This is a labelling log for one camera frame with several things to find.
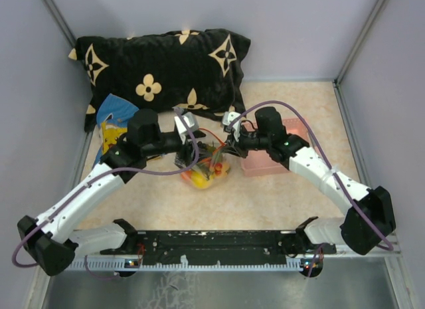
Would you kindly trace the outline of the orange persimmon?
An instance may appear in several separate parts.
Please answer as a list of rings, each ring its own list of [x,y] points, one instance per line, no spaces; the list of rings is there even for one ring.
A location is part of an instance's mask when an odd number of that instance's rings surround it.
[[[191,175],[192,175],[192,171],[184,171],[183,173],[180,174],[181,178],[184,179],[185,181],[190,181]]]

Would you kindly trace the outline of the dark blue grapes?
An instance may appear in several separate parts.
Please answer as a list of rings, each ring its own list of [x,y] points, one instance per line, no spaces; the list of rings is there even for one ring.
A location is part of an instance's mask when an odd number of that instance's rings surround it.
[[[208,144],[204,142],[197,142],[199,148],[199,159],[206,159],[211,157],[216,149],[213,144]]]

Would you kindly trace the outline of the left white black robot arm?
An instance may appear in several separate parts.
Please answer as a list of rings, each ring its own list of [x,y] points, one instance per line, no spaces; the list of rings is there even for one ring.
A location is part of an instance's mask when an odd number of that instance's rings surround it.
[[[89,175],[50,209],[32,218],[23,217],[17,228],[20,249],[25,249],[48,276],[63,272],[76,257],[103,251],[129,254],[138,246],[137,230],[123,219],[89,230],[77,226],[96,206],[137,173],[148,173],[147,160],[155,155],[178,153],[192,148],[193,162],[199,159],[194,131],[196,118],[175,109],[175,127],[162,132],[153,110],[139,110],[123,133]]]

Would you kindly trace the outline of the yellow lemon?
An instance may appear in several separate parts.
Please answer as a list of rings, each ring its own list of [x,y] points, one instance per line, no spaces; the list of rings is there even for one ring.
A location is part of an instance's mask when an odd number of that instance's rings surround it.
[[[211,179],[207,179],[203,174],[199,173],[192,173],[190,181],[197,189],[207,189],[213,184]]]

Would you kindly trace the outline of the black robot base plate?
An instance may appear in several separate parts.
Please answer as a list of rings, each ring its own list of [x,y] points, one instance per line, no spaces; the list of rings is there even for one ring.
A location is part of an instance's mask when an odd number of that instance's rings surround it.
[[[292,231],[145,231],[101,255],[139,255],[143,264],[275,265],[318,248],[299,230]]]

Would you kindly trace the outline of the clear orange zip top bag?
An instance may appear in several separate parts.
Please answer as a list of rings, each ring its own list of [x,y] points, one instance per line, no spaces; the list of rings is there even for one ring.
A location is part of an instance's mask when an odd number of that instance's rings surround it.
[[[199,160],[191,169],[180,173],[179,176],[196,189],[208,189],[230,172],[230,163],[224,154],[225,142],[206,128],[199,128],[194,135],[197,139],[212,138],[206,142],[197,142]]]

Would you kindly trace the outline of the red strawberries with leaves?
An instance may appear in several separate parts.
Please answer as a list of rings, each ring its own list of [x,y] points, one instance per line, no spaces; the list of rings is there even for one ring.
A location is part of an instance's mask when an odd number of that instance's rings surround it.
[[[201,172],[206,176],[210,177],[214,175],[215,165],[223,162],[223,155],[221,153],[215,153],[211,157],[202,159],[197,166],[200,168]]]

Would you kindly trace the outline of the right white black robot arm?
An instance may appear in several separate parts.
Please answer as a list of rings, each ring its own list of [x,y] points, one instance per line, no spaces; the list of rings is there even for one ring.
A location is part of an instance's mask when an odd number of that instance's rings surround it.
[[[375,247],[393,250],[387,237],[396,229],[396,222],[388,190],[381,186],[373,189],[333,167],[319,145],[311,146],[286,130],[272,101],[253,110],[257,127],[251,132],[242,126],[242,114],[224,114],[227,145],[243,158],[251,151],[265,151],[274,162],[312,183],[343,214],[342,218],[314,218],[302,225],[297,247],[312,253],[322,243],[346,245],[359,255]]]

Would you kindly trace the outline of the pink plastic basket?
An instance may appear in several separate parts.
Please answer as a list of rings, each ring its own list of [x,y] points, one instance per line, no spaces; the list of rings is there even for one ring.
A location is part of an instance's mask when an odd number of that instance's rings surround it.
[[[287,133],[296,134],[305,141],[311,142],[307,128],[299,118],[284,118],[282,124],[286,127]],[[273,161],[265,150],[249,152],[246,158],[240,158],[240,166],[246,177],[260,177],[290,172],[280,163]]]

